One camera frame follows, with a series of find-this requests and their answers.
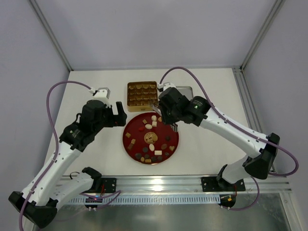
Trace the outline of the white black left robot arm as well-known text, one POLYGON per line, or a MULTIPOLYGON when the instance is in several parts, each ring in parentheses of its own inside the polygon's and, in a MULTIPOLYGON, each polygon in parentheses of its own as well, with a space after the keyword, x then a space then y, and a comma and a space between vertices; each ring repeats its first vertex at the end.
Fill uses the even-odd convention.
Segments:
POLYGON ((76 115, 75 121, 56 137, 55 151, 40 172, 22 191, 14 191, 9 196, 9 202, 20 213, 20 220, 27 218, 43 229, 69 200, 99 188, 102 175, 91 167, 84 168, 61 187, 56 185, 103 128, 125 126, 127 114, 122 102, 116 102, 116 108, 118 113, 115 115, 111 106, 100 100, 90 100, 76 115))

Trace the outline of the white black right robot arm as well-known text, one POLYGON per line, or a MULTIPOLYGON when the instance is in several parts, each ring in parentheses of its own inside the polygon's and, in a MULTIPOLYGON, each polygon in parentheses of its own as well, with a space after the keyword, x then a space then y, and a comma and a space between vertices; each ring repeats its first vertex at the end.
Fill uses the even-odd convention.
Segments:
POLYGON ((150 106, 174 131, 177 131, 177 122, 193 124, 220 135, 245 152, 245 157, 225 164, 219 171, 216 181, 223 191, 233 189, 235 183, 247 177, 260 180, 268 177, 277 155, 278 135, 255 132, 227 116, 218 115, 207 99, 195 96, 189 100, 175 87, 161 92, 158 101, 151 100, 150 106))

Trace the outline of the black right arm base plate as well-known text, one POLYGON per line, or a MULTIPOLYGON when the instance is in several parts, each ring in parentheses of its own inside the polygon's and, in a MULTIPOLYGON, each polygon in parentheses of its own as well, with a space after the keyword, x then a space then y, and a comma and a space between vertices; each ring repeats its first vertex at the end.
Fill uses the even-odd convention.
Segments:
POLYGON ((244 192, 246 190, 244 180, 236 183, 228 183, 224 179, 217 180, 216 176, 201 177, 203 192, 244 192))

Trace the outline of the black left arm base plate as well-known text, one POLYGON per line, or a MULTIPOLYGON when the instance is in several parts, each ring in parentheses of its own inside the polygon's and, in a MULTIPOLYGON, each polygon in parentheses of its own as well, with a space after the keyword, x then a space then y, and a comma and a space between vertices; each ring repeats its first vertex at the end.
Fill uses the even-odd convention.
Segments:
POLYGON ((96 193, 114 193, 116 191, 116 178, 100 178, 95 188, 96 193))

